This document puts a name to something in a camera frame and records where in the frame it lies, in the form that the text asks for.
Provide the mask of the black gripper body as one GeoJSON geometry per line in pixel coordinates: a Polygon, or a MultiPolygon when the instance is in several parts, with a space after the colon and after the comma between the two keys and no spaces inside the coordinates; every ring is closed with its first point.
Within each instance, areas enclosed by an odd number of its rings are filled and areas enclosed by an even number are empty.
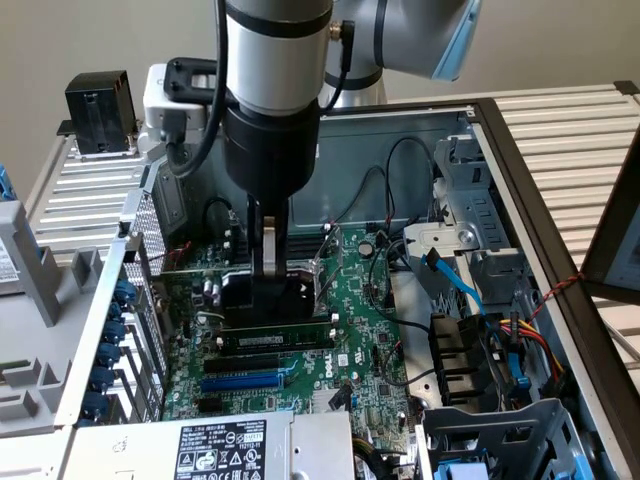
{"type": "Polygon", "coordinates": [[[316,100],[285,116],[229,106],[223,121],[227,174],[260,203],[286,202],[313,174],[319,124],[316,100]]]}

